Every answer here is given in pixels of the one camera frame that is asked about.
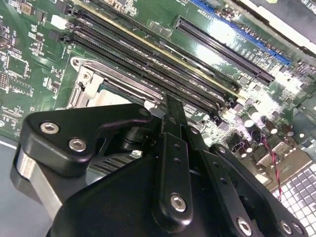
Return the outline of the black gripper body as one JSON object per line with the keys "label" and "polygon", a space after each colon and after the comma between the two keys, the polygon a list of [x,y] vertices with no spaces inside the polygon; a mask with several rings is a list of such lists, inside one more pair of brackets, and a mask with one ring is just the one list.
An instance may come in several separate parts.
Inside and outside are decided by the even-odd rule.
{"label": "black gripper body", "polygon": [[50,237],[220,237],[183,128],[165,122],[158,153],[71,196]]}

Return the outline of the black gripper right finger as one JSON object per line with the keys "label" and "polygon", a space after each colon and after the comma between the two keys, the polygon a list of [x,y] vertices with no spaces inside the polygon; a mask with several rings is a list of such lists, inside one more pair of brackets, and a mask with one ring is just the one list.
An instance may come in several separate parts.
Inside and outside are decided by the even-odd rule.
{"label": "black gripper right finger", "polygon": [[222,237],[306,237],[307,230],[226,148],[208,148],[188,125],[181,102],[178,118],[188,143],[189,164],[209,191],[213,223]]}

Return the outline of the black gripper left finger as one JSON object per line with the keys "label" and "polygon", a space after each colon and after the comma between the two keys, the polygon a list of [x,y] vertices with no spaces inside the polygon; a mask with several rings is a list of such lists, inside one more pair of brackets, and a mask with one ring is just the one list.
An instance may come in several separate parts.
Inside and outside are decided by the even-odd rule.
{"label": "black gripper left finger", "polygon": [[51,232],[181,232],[193,218],[183,105],[158,118],[139,104],[38,112],[15,167],[53,216]]}

